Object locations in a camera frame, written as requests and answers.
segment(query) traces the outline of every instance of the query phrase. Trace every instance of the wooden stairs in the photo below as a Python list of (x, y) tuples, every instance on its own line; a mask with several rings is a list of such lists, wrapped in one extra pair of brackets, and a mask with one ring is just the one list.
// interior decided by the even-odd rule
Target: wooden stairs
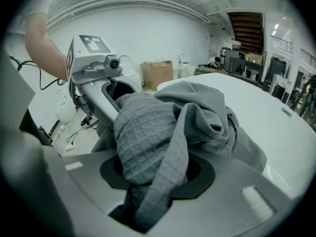
[(264, 44), (262, 14), (231, 12), (228, 16), (235, 33), (235, 40), (241, 42), (241, 51), (262, 54)]

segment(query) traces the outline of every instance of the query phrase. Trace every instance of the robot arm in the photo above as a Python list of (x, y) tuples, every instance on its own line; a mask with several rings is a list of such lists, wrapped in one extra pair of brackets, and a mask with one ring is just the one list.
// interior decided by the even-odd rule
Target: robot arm
[[(67, 56), (69, 93), (74, 104), (104, 125), (113, 125), (119, 112), (115, 100), (140, 91), (123, 76), (120, 59), (101, 37), (74, 36)], [(76, 96), (76, 88), (82, 96)]]

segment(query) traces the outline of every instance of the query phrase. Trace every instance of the person's arm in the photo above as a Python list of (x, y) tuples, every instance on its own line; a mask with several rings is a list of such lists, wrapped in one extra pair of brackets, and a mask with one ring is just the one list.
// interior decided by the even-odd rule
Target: person's arm
[(32, 14), (25, 22), (25, 47), (30, 58), (43, 70), (67, 80), (66, 56), (55, 46), (47, 33), (47, 15)]

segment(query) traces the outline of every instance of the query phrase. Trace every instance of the white table surface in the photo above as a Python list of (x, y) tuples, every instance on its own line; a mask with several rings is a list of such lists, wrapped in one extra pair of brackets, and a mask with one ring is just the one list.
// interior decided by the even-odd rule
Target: white table surface
[(290, 198), (305, 192), (315, 174), (316, 134), (297, 113), (260, 88), (220, 73), (164, 82), (158, 90), (182, 80), (222, 91), (240, 126), (267, 156), (263, 175)]

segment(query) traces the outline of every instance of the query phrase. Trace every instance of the white wall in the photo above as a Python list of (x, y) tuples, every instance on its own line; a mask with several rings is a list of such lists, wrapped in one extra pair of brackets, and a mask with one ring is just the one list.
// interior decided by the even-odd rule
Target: white wall
[(209, 54), (209, 57), (212, 56), (220, 56), (220, 52), (222, 47), (228, 47), (232, 48), (232, 39), (234, 38), (234, 31), (232, 29), (227, 28), (228, 31), (232, 34), (231, 36), (228, 36), (222, 28), (210, 28), (209, 34), (210, 34), (210, 47), (211, 52)]
[[(66, 55), (75, 34), (102, 36), (119, 55), (129, 55), (135, 70), (140, 71), (144, 61), (170, 59), (179, 65), (183, 49), (194, 66), (205, 64), (208, 59), (208, 27), (190, 17), (171, 11), (153, 8), (121, 8), (95, 12), (77, 18), (50, 33), (57, 47)], [(20, 61), (29, 60), (23, 36), (13, 36), (6, 41), (7, 52)], [(39, 89), (39, 70), (24, 67), (23, 78), (36, 92), (30, 112), (37, 126), (49, 131), (57, 118), (57, 91), (52, 85), (45, 91)], [(42, 73), (42, 86), (55, 78)], [(67, 91), (67, 84), (62, 86)]]
[[(9, 55), (17, 58), (21, 62), (30, 60), (24, 46), (23, 35), (11, 35), (5, 41), (5, 50)], [(68, 92), (68, 84), (58, 86), (54, 83), (44, 91), (40, 90), (40, 72), (39, 69), (32, 66), (23, 66), (20, 74), (28, 85), (34, 90), (35, 96), (30, 103), (29, 110), (35, 124), (42, 126), (48, 133), (56, 123), (55, 111), (57, 108), (57, 91), (62, 89), (65, 93)], [(41, 86), (44, 88), (56, 78), (42, 70)]]
[(77, 18), (51, 33), (66, 53), (72, 36), (102, 36), (119, 54), (131, 57), (136, 69), (144, 61), (169, 59), (179, 65), (183, 49), (193, 66), (208, 59), (207, 26), (187, 16), (154, 8), (119, 8)]

